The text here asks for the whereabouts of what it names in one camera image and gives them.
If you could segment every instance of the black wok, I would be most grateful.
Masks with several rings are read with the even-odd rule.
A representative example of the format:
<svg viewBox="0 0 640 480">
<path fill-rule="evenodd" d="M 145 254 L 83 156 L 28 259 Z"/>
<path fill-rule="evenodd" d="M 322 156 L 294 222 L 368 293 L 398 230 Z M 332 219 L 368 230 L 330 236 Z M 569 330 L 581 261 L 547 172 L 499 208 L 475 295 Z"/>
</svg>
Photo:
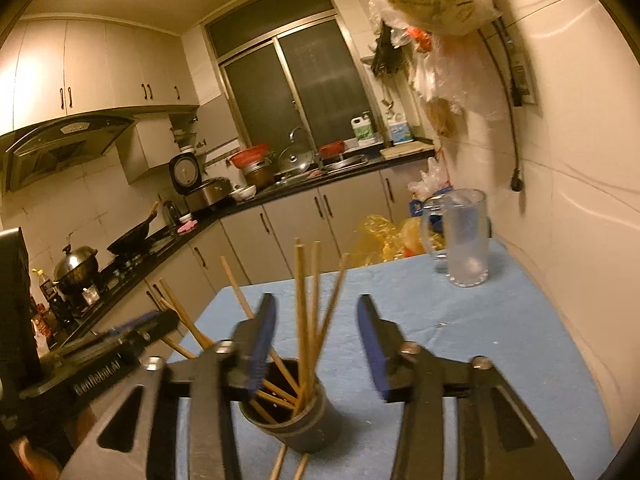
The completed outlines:
<svg viewBox="0 0 640 480">
<path fill-rule="evenodd" d="M 124 233 L 120 238 L 114 241 L 113 244 L 107 247 L 107 250 L 116 256 L 136 252 L 149 234 L 149 225 L 153 219 L 158 216 L 157 209 L 159 203 L 160 201 L 156 200 L 146 220 Z"/>
</svg>

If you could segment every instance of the clear glass mug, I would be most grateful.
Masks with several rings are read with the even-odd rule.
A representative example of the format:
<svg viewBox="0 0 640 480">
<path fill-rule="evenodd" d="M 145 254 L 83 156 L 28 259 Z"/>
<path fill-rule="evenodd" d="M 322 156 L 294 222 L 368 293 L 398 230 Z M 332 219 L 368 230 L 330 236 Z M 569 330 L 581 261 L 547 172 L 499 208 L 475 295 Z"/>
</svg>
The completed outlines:
<svg viewBox="0 0 640 480">
<path fill-rule="evenodd" d="M 431 245 L 430 215 L 442 215 L 446 249 Z M 446 264 L 449 281 L 476 286 L 489 277 L 489 225 L 486 195 L 479 189 L 455 189 L 428 200 L 422 208 L 422 244 L 436 268 Z"/>
</svg>

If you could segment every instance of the table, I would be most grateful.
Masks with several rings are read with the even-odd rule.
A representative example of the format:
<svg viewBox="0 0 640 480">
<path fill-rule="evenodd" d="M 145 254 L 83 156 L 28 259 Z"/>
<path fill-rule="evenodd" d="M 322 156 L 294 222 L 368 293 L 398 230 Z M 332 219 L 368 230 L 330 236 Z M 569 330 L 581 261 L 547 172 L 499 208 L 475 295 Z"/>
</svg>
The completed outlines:
<svg viewBox="0 0 640 480">
<path fill-rule="evenodd" d="M 576 480 L 594 480 L 614 456 L 609 425 L 596 386 L 558 314 L 497 241 L 490 244 L 490 278 L 459 288 L 433 271 L 428 255 L 348 272 L 334 322 L 318 365 L 334 406 L 344 417 L 340 439 L 311 457 L 306 480 L 372 479 L 390 476 L 401 418 L 400 404 L 384 404 L 370 382 L 355 321 L 356 300 L 371 294 L 383 319 L 398 323 L 405 339 L 459 361 L 490 357 L 529 406 L 562 454 Z M 322 276 L 326 307 L 335 273 Z M 296 355 L 294 282 L 243 288 L 252 307 L 265 292 L 278 300 L 274 346 Z M 211 338 L 227 338 L 244 315 L 230 287 L 220 291 L 196 325 Z M 199 352 L 191 335 L 182 343 Z M 450 415 L 452 403 L 446 405 Z M 248 423 L 234 406 L 243 478 L 268 478 L 280 443 Z M 455 421 L 446 426 L 446 474 L 456 473 Z M 185 475 L 185 434 L 178 431 L 178 477 Z M 280 478 L 293 478 L 300 456 L 289 451 Z"/>
</svg>

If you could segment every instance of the power cord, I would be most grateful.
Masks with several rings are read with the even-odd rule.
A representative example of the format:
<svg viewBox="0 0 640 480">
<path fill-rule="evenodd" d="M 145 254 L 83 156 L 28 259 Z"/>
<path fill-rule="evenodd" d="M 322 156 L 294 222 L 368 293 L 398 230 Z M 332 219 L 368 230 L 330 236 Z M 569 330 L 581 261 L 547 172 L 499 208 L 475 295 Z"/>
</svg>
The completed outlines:
<svg viewBox="0 0 640 480">
<path fill-rule="evenodd" d="M 507 55 L 507 60 L 509 60 L 510 58 L 509 49 L 507 48 L 507 44 L 504 41 L 504 38 L 500 32 L 500 28 L 495 22 L 492 22 L 492 24 L 496 30 L 496 33 L 498 34 L 498 37 L 500 38 L 500 42 L 502 43 L 504 52 Z M 522 178 L 522 165 L 521 165 L 522 162 L 520 160 L 520 147 L 518 145 L 518 136 L 516 134 L 515 120 L 513 118 L 513 106 L 517 106 L 517 107 L 522 106 L 522 94 L 520 93 L 520 90 L 516 85 L 516 80 L 513 74 L 511 63 L 508 62 L 509 72 L 511 76 L 511 92 L 509 92 L 509 89 L 507 88 L 507 83 L 505 83 L 504 79 L 502 78 L 502 73 L 500 72 L 500 65 L 498 65 L 498 61 L 497 59 L 495 59 L 494 53 L 489 47 L 489 43 L 487 42 L 487 40 L 484 38 L 482 34 L 480 34 L 480 37 L 482 38 L 482 42 L 484 43 L 484 46 L 489 52 L 489 56 L 491 57 L 491 60 L 494 62 L 495 69 L 498 72 L 498 78 L 500 79 L 500 83 L 502 85 L 502 90 L 504 91 L 504 98 L 507 100 L 507 106 L 509 109 L 509 123 L 511 126 L 511 140 L 513 141 L 513 153 L 515 156 L 515 168 L 513 168 L 513 174 L 511 175 L 511 190 L 519 193 L 524 189 L 524 179 Z"/>
</svg>

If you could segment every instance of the range hood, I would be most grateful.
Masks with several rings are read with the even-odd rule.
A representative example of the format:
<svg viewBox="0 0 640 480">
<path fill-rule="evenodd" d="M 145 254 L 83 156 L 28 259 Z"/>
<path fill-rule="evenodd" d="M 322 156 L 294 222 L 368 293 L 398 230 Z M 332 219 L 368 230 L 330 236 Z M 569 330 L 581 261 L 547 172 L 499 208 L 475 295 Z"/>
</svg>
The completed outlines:
<svg viewBox="0 0 640 480">
<path fill-rule="evenodd" d="M 116 116 L 87 115 L 37 127 L 4 153 L 4 190 L 15 191 L 103 155 L 133 122 Z"/>
</svg>

